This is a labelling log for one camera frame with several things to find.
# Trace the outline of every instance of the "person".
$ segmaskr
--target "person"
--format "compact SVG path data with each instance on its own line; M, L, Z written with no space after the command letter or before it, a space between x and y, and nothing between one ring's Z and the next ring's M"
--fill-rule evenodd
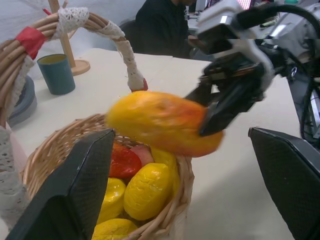
M135 17L137 52L190 58L186 6L196 0L146 0Z

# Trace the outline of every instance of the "white tabletop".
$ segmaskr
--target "white tabletop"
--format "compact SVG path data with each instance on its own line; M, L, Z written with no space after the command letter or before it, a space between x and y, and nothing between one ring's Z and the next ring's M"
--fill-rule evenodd
M74 119L104 113L129 93L126 66L117 52L91 49L82 57L91 69L75 77L73 92L53 96L43 79L34 81L36 112L13 128L28 155L53 131ZM181 97L196 87L208 64L142 54L136 55L136 61L150 90ZM206 240L293 239L264 185L248 129L258 126L298 136L299 122L286 79L276 77L266 95L226 130L217 152L193 160L195 181L186 240L199 236Z

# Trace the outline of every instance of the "wooden base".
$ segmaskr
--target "wooden base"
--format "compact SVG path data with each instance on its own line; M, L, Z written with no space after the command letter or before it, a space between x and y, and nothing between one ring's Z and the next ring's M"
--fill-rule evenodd
M90 69L90 63L86 60L80 60L80 59L75 60L75 67L71 68L73 76L84 74L88 72L89 69Z

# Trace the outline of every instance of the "red ribbon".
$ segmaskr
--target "red ribbon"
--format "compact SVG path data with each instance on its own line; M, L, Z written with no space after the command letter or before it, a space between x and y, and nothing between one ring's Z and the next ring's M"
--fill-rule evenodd
M51 15L51 12L49 12L47 9L42 9L47 15Z
M146 79L144 78L144 79L143 79L143 88L141 88L141 89L135 89L135 90L132 90L132 89L131 89L131 92L147 91L147 90L148 90L148 83L147 83Z
M29 26L23 29L15 39L25 48L32 60L36 58L41 46L47 40L42 32Z

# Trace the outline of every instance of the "fake fruit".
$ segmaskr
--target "fake fruit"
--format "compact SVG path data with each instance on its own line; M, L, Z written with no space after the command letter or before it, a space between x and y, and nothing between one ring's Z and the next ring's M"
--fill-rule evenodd
M131 178L141 167L142 164L137 154L125 146L117 143L113 144L109 177L119 179Z
M224 135L199 136L206 112L206 107L172 94L136 91L113 105L105 122L123 136L169 153L201 157L217 150Z
M144 221L161 211L172 189L167 165L149 163L131 179L124 193L124 210L133 219Z
M124 210L126 185L120 179L108 178L108 184L96 224L118 217Z
M179 190L180 185L180 177L178 173L177 160L175 155L170 152L162 151L153 146L150 147L151 154L153 156L154 162L157 164L165 164L168 166L171 171L171 179L172 179L172 192L169 196L169 200L171 201L174 198Z
M96 225L91 240L120 240L136 229L132 221L115 218Z
M141 160L142 167L155 162L154 158L151 155L149 147L147 147L146 145L134 146L130 150L138 155Z

